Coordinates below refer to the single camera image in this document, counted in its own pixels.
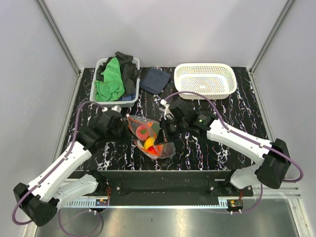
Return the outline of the yellow fake fruit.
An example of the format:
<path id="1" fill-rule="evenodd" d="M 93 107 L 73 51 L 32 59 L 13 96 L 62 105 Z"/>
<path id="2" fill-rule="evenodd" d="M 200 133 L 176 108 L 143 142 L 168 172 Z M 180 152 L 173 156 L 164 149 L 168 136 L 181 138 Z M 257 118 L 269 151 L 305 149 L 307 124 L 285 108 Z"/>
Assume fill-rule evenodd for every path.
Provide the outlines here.
<path id="1" fill-rule="evenodd" d="M 149 137 L 144 142 L 144 149 L 148 150 L 150 147 L 153 147 L 154 144 L 155 144 L 155 138 L 154 137 Z"/>

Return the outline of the orange fake fruit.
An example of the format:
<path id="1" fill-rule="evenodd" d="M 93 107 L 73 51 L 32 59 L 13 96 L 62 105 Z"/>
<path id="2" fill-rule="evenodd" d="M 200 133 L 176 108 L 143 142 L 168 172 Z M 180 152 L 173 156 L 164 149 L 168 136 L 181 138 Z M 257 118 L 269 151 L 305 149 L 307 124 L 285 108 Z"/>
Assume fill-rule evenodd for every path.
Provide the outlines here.
<path id="1" fill-rule="evenodd" d="M 163 151 L 163 145 L 157 145 L 157 146 L 150 146 L 147 149 L 147 152 L 154 156 L 160 156 Z"/>

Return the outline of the white perforated basket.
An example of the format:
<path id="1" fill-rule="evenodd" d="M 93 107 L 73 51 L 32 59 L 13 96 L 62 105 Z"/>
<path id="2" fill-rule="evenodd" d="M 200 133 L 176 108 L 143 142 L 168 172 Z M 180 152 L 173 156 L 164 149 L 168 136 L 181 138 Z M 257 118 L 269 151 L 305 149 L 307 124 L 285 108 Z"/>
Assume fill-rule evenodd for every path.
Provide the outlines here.
<path id="1" fill-rule="evenodd" d="M 180 97 L 189 100 L 226 99 L 237 89 L 233 69 L 222 63 L 185 63 L 174 70 L 174 84 Z"/>

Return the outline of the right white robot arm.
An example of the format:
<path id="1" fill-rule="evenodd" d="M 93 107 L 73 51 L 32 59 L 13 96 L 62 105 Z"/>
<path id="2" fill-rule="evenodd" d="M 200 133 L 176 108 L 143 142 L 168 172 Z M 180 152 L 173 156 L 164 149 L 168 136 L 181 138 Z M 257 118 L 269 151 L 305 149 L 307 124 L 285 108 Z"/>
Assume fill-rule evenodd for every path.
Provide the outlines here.
<path id="1" fill-rule="evenodd" d="M 284 181 L 290 162 L 284 141 L 257 138 L 222 122 L 210 112 L 198 112 L 181 99 L 167 103 L 161 101 L 164 116 L 160 119 L 160 130 L 156 145 L 171 143 L 181 134 L 189 133 L 199 139 L 221 143 L 251 159 L 254 164 L 230 172 L 224 190 L 235 196 L 243 188 L 256 184 L 279 189 Z"/>

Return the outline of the clear zip top bag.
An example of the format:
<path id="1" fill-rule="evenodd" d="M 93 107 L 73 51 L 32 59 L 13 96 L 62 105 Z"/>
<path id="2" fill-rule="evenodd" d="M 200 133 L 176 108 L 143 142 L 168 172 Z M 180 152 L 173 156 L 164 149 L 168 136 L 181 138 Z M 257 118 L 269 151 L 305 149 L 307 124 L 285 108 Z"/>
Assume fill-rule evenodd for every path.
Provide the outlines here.
<path id="1" fill-rule="evenodd" d="M 127 115 L 128 128 L 136 136 L 134 144 L 151 159 L 171 158 L 175 155 L 174 143 L 155 145 L 160 125 L 158 121 L 136 115 Z"/>

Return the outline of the green cloth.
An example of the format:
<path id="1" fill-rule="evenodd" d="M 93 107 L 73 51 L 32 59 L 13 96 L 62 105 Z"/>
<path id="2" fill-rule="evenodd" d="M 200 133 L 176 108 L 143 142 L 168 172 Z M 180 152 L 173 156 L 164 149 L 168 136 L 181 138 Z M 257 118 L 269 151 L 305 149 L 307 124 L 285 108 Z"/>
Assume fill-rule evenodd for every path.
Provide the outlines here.
<path id="1" fill-rule="evenodd" d="M 113 57 L 100 75 L 103 80 L 96 80 L 94 83 L 96 88 L 95 101 L 112 102 L 118 100 L 125 93 L 118 59 Z"/>

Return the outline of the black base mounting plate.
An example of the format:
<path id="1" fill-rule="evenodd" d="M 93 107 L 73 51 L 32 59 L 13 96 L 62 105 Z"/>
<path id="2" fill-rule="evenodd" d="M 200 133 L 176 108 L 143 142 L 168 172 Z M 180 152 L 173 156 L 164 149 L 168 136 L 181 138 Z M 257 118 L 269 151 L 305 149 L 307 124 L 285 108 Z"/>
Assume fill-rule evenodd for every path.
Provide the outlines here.
<path id="1" fill-rule="evenodd" d="M 247 186 L 228 183 L 228 171 L 100 171 L 111 189 L 110 205 L 119 207 L 203 207 L 219 198 L 252 197 Z"/>

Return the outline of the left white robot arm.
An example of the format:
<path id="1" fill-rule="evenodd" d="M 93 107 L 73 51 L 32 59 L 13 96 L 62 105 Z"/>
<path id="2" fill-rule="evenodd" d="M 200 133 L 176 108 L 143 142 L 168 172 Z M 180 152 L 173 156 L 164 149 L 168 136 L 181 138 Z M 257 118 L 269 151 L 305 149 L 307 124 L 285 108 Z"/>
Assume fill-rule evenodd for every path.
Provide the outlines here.
<path id="1" fill-rule="evenodd" d="M 41 175 L 28 184 L 18 183 L 13 193 L 20 208 L 38 227 L 46 225 L 68 203 L 92 194 L 100 196 L 109 191 L 107 179 L 97 170 L 81 178 L 63 182 L 107 142 L 122 140 L 126 135 L 121 108 L 105 109 L 96 123 L 82 128 L 63 154 Z"/>

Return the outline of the folded dark blue cloth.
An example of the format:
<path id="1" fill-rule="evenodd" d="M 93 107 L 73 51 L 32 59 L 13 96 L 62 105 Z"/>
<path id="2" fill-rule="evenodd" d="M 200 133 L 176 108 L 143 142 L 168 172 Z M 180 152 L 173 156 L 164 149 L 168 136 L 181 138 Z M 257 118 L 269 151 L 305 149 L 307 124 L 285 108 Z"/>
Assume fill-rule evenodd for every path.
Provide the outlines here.
<path id="1" fill-rule="evenodd" d="M 171 74 L 160 69 L 150 67 L 148 70 L 143 70 L 141 73 L 140 88 L 153 94 L 159 95 L 167 86 Z"/>

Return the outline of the red fake fruit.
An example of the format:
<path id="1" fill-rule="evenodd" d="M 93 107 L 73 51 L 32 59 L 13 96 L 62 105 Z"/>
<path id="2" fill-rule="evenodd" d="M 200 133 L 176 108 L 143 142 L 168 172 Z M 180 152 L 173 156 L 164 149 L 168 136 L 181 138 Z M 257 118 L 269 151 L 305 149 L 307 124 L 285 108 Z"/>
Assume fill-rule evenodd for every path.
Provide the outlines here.
<path id="1" fill-rule="evenodd" d="M 136 137 L 141 140 L 145 141 L 149 138 L 149 130 L 147 125 L 140 125 L 136 129 Z"/>

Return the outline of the blue checkered cloth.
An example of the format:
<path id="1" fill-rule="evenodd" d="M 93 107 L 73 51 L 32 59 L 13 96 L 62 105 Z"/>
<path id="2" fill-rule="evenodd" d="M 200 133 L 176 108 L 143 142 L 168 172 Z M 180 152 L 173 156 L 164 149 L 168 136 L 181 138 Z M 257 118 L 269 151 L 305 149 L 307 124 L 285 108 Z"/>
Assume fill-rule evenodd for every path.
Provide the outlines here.
<path id="1" fill-rule="evenodd" d="M 136 93 L 133 93 L 131 95 L 128 95 L 128 96 L 122 96 L 118 99 L 118 101 L 132 101 L 134 100 L 136 97 Z"/>

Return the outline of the black cloth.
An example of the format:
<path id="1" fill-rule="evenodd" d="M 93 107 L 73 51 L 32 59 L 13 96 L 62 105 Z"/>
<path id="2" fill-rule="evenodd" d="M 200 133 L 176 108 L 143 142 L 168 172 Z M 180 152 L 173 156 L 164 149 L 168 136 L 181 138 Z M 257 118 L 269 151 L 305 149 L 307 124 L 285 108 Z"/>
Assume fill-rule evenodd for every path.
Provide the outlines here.
<path id="1" fill-rule="evenodd" d="M 115 56 L 118 59 L 118 62 L 120 64 L 120 72 L 121 72 L 121 78 L 123 81 L 125 93 L 122 96 L 128 96 L 133 93 L 135 93 L 136 90 L 136 82 L 137 79 L 140 76 L 140 71 L 137 68 L 136 64 L 134 64 L 132 61 L 134 59 L 131 55 L 126 55 L 121 52 L 116 52 Z M 106 67 L 106 64 L 112 59 L 113 57 L 110 57 L 106 60 L 106 62 L 103 62 L 96 71 L 96 79 L 95 80 L 103 80 L 103 77 L 100 75 Z"/>

